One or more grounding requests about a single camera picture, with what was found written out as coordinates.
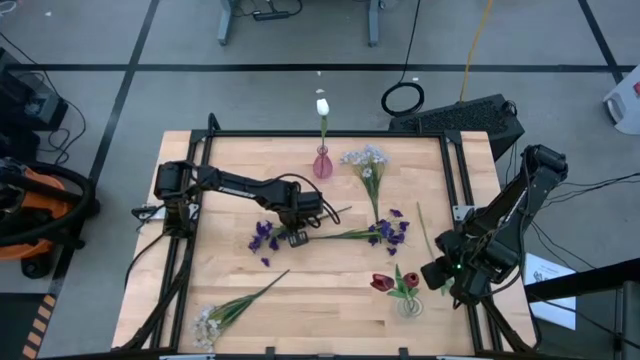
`gray floor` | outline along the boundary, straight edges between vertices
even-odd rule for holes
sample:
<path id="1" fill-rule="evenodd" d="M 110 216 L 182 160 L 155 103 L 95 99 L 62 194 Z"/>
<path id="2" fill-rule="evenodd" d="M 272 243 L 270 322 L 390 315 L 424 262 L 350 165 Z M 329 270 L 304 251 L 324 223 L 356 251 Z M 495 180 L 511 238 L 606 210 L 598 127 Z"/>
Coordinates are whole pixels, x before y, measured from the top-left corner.
<path id="1" fill-rule="evenodd" d="M 212 0 L 161 0 L 140 58 L 142 64 L 402 63 L 415 0 L 387 1 L 380 45 L 366 46 L 366 4 L 303 0 L 289 20 L 234 19 L 226 47 L 215 40 L 220 5 Z M 266 4 L 256 3 L 263 9 Z M 275 0 L 295 9 L 292 0 Z M 150 0 L 23 1 L 0 20 L 0 31 L 40 63 L 127 64 Z M 423 1 L 412 63 L 463 64 L 484 1 Z M 635 0 L 589 3 L 620 65 L 640 63 Z M 252 10 L 251 1 L 242 3 Z M 577 1 L 497 0 L 474 63 L 606 65 Z M 98 183 L 103 210 L 87 223 L 86 248 L 76 252 L 40 356 L 109 349 L 123 294 L 123 277 L 136 234 L 132 207 L 147 196 L 165 130 L 205 126 L 215 112 L 225 129 L 317 129 L 316 90 L 325 90 L 332 129 L 385 129 L 379 105 L 398 72 L 137 72 Z M 87 133 L 71 148 L 70 168 L 88 174 L 110 117 L 123 72 L 51 72 L 60 93 L 86 115 Z M 460 72 L 408 73 L 425 88 L 424 109 L 457 101 Z M 606 73 L 472 73 L 468 99 L 502 93 L 518 105 L 526 129 L 519 141 L 567 154 L 569 181 L 596 182 L 637 171 L 640 138 L 618 133 L 601 106 L 615 85 Z M 393 101 L 411 103 L 410 94 Z M 64 127 L 77 133 L 70 111 Z M 504 182 L 508 159 L 497 164 Z M 52 157 L 43 157 L 51 161 Z M 640 255 L 634 222 L 640 192 L 612 186 L 556 204 L 537 223 L 558 243 L 596 266 Z M 556 260 L 527 234 L 528 250 Z M 578 270 L 585 265 L 566 254 Z M 50 278 L 24 279 L 16 263 L 0 263 L 0 291 L 44 292 Z"/>

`glass vase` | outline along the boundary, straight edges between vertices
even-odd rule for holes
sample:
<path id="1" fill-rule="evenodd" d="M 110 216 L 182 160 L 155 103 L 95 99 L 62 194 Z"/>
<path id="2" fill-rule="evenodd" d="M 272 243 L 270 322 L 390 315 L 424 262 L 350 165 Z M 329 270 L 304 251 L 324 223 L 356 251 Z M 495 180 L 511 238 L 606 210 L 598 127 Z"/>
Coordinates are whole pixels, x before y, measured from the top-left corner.
<path id="1" fill-rule="evenodd" d="M 405 319 L 412 319 L 420 316 L 424 309 L 422 301 L 417 297 L 412 299 L 398 299 L 396 303 L 396 311 L 398 315 Z"/>
<path id="2" fill-rule="evenodd" d="M 329 148 L 325 145 L 318 146 L 318 156 L 313 162 L 313 173 L 319 179 L 327 179 L 333 173 L 333 164 L 329 159 Z"/>

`yellow cable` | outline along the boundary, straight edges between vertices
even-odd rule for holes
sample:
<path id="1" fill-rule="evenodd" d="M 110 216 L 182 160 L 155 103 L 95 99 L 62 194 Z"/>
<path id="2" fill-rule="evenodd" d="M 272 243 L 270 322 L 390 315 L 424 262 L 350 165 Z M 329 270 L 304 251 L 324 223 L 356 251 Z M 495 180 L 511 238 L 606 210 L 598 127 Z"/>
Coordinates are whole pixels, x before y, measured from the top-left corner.
<path id="1" fill-rule="evenodd" d="M 484 14 L 482 15 L 482 21 L 480 22 L 480 26 L 476 31 L 476 36 L 473 39 L 473 45 L 471 45 L 471 50 L 469 50 L 469 56 L 467 57 L 467 66 L 464 68 L 464 81 L 462 82 L 462 90 L 460 90 L 460 102 L 464 102 L 464 92 L 467 90 L 467 82 L 469 81 L 469 67 L 471 66 L 471 58 L 473 57 L 473 50 L 476 49 L 476 44 L 478 43 L 478 39 L 480 38 L 480 34 L 482 33 L 482 29 L 484 28 L 484 24 L 487 22 L 487 18 L 489 17 L 489 11 L 491 11 L 492 5 L 493 5 L 493 0 L 489 0 L 487 2 L 487 7 L 484 9 Z"/>

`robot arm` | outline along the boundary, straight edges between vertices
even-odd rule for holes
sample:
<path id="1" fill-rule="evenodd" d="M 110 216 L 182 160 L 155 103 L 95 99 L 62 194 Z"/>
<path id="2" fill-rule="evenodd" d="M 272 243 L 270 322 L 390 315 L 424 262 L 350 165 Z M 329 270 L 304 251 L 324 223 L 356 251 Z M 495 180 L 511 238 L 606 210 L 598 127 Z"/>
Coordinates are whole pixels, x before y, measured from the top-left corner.
<path id="1" fill-rule="evenodd" d="M 194 170 L 195 184 L 183 191 L 185 174 L 193 176 Z M 203 191 L 218 191 L 254 200 L 263 208 L 276 212 L 282 224 L 293 234 L 306 225 L 320 226 L 318 215 L 325 204 L 322 193 L 301 192 L 299 183 L 281 180 L 282 177 L 259 181 L 213 166 L 195 166 L 185 161 L 167 162 L 158 167 L 154 195 L 164 201 L 167 208 L 167 230 L 190 228 L 187 200 Z"/>
<path id="2" fill-rule="evenodd" d="M 491 204 L 470 210 L 460 226 L 436 238 L 445 255 L 421 269 L 429 288 L 453 276 L 454 299 L 475 305 L 488 296 L 490 282 L 502 283 L 521 265 L 522 235 L 567 172 L 564 155 L 542 145 L 527 147 L 520 173 Z"/>

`wooden table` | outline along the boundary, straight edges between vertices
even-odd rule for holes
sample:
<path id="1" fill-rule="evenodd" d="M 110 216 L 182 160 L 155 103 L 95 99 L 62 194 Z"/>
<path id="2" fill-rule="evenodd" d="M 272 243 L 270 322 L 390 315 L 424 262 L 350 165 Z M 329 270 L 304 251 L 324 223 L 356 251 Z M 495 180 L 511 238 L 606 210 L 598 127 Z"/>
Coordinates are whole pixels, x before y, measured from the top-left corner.
<path id="1" fill-rule="evenodd" d="M 184 160 L 189 136 L 188 131 L 166 132 L 158 163 Z M 364 228 L 374 222 L 366 191 L 351 168 L 339 164 L 339 158 L 346 151 L 376 144 L 391 156 L 381 185 L 380 211 L 386 214 L 389 208 L 402 210 L 411 222 L 406 245 L 399 247 L 394 257 L 383 246 L 371 247 L 367 242 L 353 240 L 312 241 L 295 249 L 282 246 L 273 255 L 271 250 L 254 255 L 247 245 L 255 223 L 267 219 L 275 222 L 277 216 L 246 199 L 207 192 L 179 351 L 202 352 L 192 345 L 191 327 L 204 306 L 221 305 L 254 293 L 291 269 L 216 342 L 216 352 L 264 354 L 265 347 L 273 346 L 276 353 L 286 354 L 394 355 L 399 347 L 407 347 L 411 355 L 473 354 L 467 312 L 464 308 L 452 310 L 448 294 L 429 291 L 422 282 L 418 297 L 424 303 L 424 311 L 417 319 L 407 320 L 396 314 L 394 298 L 369 285 L 372 273 L 391 275 L 396 263 L 403 272 L 419 273 L 419 268 L 432 260 L 420 229 L 417 201 L 431 242 L 452 227 L 438 140 L 328 138 L 334 162 L 334 173 L 328 180 L 318 180 L 312 173 L 318 143 L 314 138 L 214 138 L 210 164 L 256 179 L 285 172 L 312 179 L 336 209 L 353 206 L 341 214 L 342 225 L 327 220 L 322 228 L 309 232 L 329 234 Z M 487 135 L 463 133 L 463 149 L 475 202 L 488 204 L 500 187 Z M 455 150 L 450 146 L 449 151 L 462 202 Z M 149 202 L 158 201 L 150 194 Z M 161 227 L 160 222 L 146 225 L 136 252 L 156 238 Z M 168 243 L 168 239 L 159 242 L 133 269 L 114 346 L 126 342 L 156 304 Z M 271 267 L 260 262 L 261 256 L 271 257 Z M 513 328 L 533 345 L 535 336 L 522 282 L 518 280 L 494 299 Z M 485 315 L 480 307 L 478 311 L 485 348 L 490 348 Z M 166 317 L 163 344 L 168 344 L 173 309 L 167 311 Z"/>

